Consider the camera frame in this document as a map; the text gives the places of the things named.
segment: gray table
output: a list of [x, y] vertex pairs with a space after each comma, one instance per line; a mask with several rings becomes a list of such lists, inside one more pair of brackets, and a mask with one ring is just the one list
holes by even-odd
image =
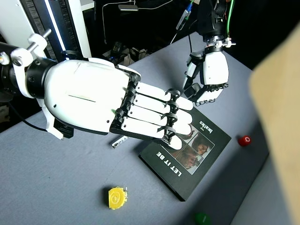
[[[193, 34], [195, 50], [202, 38]], [[162, 89], [180, 89], [189, 55], [188, 38], [146, 57], [131, 68], [142, 81]], [[205, 212], [214, 225], [230, 224], [268, 149], [251, 102], [251, 70], [226, 54], [230, 86], [213, 104], [198, 107], [232, 137], [227, 147], [187, 202], [180, 202], [138, 158], [147, 144], [129, 139], [113, 149], [117, 135], [75, 131], [64, 141], [24, 123], [0, 134], [1, 225], [194, 224], [193, 214]], [[42, 113], [29, 121], [45, 126]], [[237, 135], [251, 135], [246, 148]], [[128, 202], [119, 210], [106, 205], [107, 190], [128, 188]]]

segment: book cover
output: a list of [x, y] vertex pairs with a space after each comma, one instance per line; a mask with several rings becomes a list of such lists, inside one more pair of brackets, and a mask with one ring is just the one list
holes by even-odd
[[196, 108], [189, 113], [193, 117], [192, 131], [178, 135], [182, 141], [180, 150], [152, 142], [140, 154], [181, 201], [188, 199], [231, 139]]

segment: tan blurry object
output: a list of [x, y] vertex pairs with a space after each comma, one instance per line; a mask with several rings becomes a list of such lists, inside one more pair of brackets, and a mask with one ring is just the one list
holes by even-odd
[[300, 224], [300, 24], [254, 71], [250, 89], [295, 224]]

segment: green object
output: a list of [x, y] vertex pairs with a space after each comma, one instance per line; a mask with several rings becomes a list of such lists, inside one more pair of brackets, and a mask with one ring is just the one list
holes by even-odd
[[231, 18], [231, 14], [233, 12], [233, 3], [234, 0], [231, 0], [230, 3], [230, 8], [229, 8], [229, 13], [228, 13], [228, 19], [227, 19], [227, 36], [229, 37], [229, 24], [230, 24], [230, 18]]
[[195, 215], [195, 221], [197, 225], [211, 225], [210, 218], [205, 213], [197, 213]]

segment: dark background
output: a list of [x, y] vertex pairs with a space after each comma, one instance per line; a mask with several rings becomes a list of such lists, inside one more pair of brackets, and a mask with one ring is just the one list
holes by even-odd
[[[104, 43], [102, 6], [110, 0], [96, 0], [96, 13], [93, 9], [84, 11], [85, 24], [93, 57], [112, 49], [114, 41], [121, 41], [131, 48], [147, 49], [153, 53], [166, 47], [176, 33], [176, 25], [189, 4], [188, 0], [173, 0], [154, 10], [120, 12], [118, 4], [104, 7], [107, 44]], [[167, 0], [138, 1], [139, 8], [154, 8]], [[300, 20], [300, 1], [298, 0], [235, 0], [231, 18], [230, 34], [236, 46], [226, 49], [234, 58], [253, 69], [270, 54], [293, 30]], [[196, 25], [189, 30], [197, 18], [198, 5], [194, 4], [192, 14], [175, 41], [196, 31]], [[12, 104], [25, 118], [40, 111], [34, 99], [15, 97]], [[10, 110], [11, 122], [0, 123], [0, 132], [20, 120]]]

